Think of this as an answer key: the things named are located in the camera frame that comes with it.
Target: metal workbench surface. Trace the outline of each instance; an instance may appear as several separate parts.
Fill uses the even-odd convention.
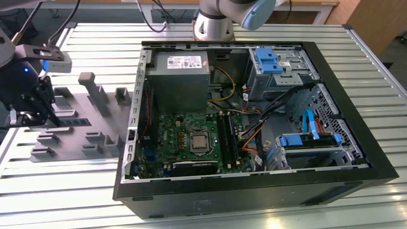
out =
[[[0,226],[7,228],[404,228],[407,226],[407,99],[354,31],[342,26],[235,27],[237,40],[312,41],[364,118],[400,178],[324,206],[141,220],[112,200],[117,159],[32,163],[39,132],[12,129],[0,147]],[[163,33],[144,24],[80,23],[59,40],[72,73],[52,74],[53,85],[85,92],[80,72],[93,72],[107,92],[132,91],[141,41],[191,40],[191,25]]]

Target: dark floor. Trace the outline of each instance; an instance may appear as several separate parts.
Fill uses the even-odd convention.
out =
[[[407,44],[402,44],[399,39],[395,39],[379,59],[382,62],[394,63],[390,72],[402,86],[407,88]]]
[[[177,23],[189,23],[193,17],[193,10],[173,10],[171,15]],[[41,45],[48,37],[57,30],[63,21],[68,17],[71,10],[59,10],[59,18],[52,18],[47,9],[41,9],[33,18],[33,24],[39,34],[32,39],[32,44]],[[155,10],[152,12],[153,22],[164,22],[161,13]],[[75,22],[93,23],[143,23],[143,17],[137,10],[87,10],[79,9],[72,19]],[[407,44],[402,44],[395,40],[380,55],[383,62],[394,63],[390,71],[400,84],[407,88]]]

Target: green circuit board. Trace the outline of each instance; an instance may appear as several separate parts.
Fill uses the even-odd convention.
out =
[[[179,114],[161,115],[159,120],[159,146],[156,149],[156,162],[211,160],[219,163],[219,174],[251,171],[249,156],[239,158],[240,165],[227,168],[221,163],[221,151],[217,138],[216,114]],[[232,116],[236,134],[243,130],[241,117]],[[192,136],[205,134],[209,148],[203,153],[191,150]],[[160,168],[149,168],[152,178],[165,177]]]

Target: label on case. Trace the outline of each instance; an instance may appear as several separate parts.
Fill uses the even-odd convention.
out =
[[[167,69],[203,68],[200,56],[169,56],[167,58]]]
[[[259,164],[259,166],[262,166],[262,164],[263,164],[263,160],[262,160],[262,158],[256,155],[256,157],[255,157],[255,161],[256,161],[256,163]]]
[[[290,62],[279,62],[279,64],[282,67],[291,67]]]
[[[243,100],[248,102],[248,93],[243,93]]]

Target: cpu socket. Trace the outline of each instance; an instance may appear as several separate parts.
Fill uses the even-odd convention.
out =
[[[209,135],[207,131],[189,132],[189,149],[196,156],[209,153]]]

